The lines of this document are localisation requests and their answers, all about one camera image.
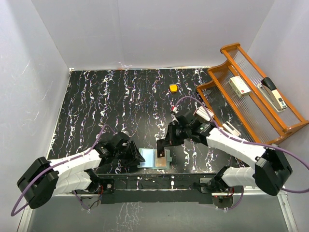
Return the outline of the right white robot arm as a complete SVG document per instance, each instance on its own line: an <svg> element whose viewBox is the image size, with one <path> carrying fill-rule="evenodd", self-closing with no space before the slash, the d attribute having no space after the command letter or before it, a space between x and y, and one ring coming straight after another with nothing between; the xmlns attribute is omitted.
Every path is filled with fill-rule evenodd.
<svg viewBox="0 0 309 232"><path fill-rule="evenodd" d="M188 139L219 149L247 164L247 167L241 168L224 166L214 178L199 184L210 191L225 192L234 186L252 186L276 196L293 172L278 148L249 144L221 131L209 117L194 115L176 116L169 123L166 137L156 142L157 156L165 155L165 147L182 145Z"/></svg>

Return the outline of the green card holder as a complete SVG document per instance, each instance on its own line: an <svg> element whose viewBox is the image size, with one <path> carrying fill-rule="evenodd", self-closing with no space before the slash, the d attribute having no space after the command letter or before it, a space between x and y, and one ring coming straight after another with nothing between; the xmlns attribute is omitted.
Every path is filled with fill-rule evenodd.
<svg viewBox="0 0 309 232"><path fill-rule="evenodd" d="M140 154L144 157L145 162L141 162L137 167L140 169L158 169L155 167L155 158L157 157L157 151L156 149L150 149L150 148L140 148L139 149ZM170 156L170 151L165 150L165 157L168 161L168 166L164 170L169 170L170 163L172 162L172 157Z"/></svg>

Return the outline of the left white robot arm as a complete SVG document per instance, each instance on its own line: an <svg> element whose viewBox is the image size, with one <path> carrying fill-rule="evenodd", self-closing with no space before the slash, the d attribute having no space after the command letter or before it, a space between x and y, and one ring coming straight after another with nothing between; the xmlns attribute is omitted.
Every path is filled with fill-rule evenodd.
<svg viewBox="0 0 309 232"><path fill-rule="evenodd" d="M109 140L99 141L92 149L68 158L37 158L16 185L30 208L36 209L65 192L96 192L100 181L94 170L115 160L125 167L145 161L135 142L126 133L118 132Z"/></svg>

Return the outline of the gold credit card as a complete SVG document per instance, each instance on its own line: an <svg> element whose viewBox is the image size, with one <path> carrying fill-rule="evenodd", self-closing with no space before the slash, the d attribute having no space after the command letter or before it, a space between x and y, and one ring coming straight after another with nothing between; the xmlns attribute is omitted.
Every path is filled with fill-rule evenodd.
<svg viewBox="0 0 309 232"><path fill-rule="evenodd" d="M168 161L166 157L156 157L155 158L155 167L158 169L166 169L168 166Z"/></svg>

